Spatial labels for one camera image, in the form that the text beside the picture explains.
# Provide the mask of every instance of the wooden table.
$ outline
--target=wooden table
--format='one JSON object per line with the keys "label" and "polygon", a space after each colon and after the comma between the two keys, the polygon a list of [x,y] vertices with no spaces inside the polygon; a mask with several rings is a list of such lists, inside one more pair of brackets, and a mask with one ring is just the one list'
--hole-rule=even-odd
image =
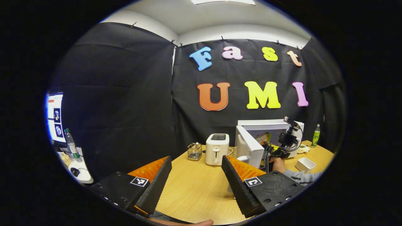
{"label": "wooden table", "polygon": [[[333,153],[317,146],[285,161],[293,171],[299,158],[307,157],[317,164],[312,173],[323,171]],[[160,196],[156,210],[191,223],[212,219],[214,225],[235,224],[246,220],[232,193],[221,166],[205,163],[205,153],[199,161],[187,159],[187,152],[172,161],[172,170]]]}

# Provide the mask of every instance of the screw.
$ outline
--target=screw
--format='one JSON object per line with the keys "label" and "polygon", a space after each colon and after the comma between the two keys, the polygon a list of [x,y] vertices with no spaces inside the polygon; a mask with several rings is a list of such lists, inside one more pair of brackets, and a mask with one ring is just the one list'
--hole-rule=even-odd
{"label": "screw", "polygon": [[122,199],[124,202],[126,202],[126,203],[129,203],[129,202],[130,202],[130,200],[128,200],[127,198],[121,197],[121,199]]}

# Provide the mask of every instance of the letter f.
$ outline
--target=letter f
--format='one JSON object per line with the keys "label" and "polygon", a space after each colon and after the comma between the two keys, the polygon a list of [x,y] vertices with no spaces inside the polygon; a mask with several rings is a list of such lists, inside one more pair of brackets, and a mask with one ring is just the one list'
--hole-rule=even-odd
{"label": "letter f", "polygon": [[211,51],[211,48],[205,46],[204,48],[190,54],[190,57],[193,58],[195,62],[198,64],[199,71],[202,71],[212,65],[212,62],[206,60],[206,59],[211,60],[212,59],[211,55],[208,52],[202,54],[205,51]]}

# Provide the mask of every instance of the white desk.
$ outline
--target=white desk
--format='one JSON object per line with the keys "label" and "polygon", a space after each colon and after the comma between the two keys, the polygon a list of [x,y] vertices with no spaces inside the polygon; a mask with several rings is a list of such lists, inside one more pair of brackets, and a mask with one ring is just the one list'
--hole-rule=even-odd
{"label": "white desk", "polygon": [[[80,155],[82,155],[82,150],[81,148],[77,147],[77,151]],[[82,162],[77,162],[77,160],[75,160],[74,156],[70,153],[66,153],[70,159],[71,159],[71,163],[68,165],[68,172],[69,174],[79,183],[83,183],[83,184],[90,184],[94,182],[94,179],[92,178],[91,174],[89,173],[86,165],[85,165],[85,159],[84,157],[82,158]],[[80,174],[78,175],[78,177],[75,177],[72,173],[71,173],[71,168],[76,168],[79,169]]]}

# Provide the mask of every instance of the gray sleeve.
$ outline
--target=gray sleeve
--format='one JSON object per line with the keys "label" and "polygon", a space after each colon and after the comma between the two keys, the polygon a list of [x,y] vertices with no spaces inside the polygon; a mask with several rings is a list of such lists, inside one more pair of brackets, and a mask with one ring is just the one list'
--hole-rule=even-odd
{"label": "gray sleeve", "polygon": [[290,179],[298,182],[299,184],[306,186],[306,184],[310,184],[313,181],[315,181],[318,177],[320,177],[321,172],[305,174],[304,171],[294,172],[294,171],[286,169],[286,171],[283,174],[285,176],[289,177]]}

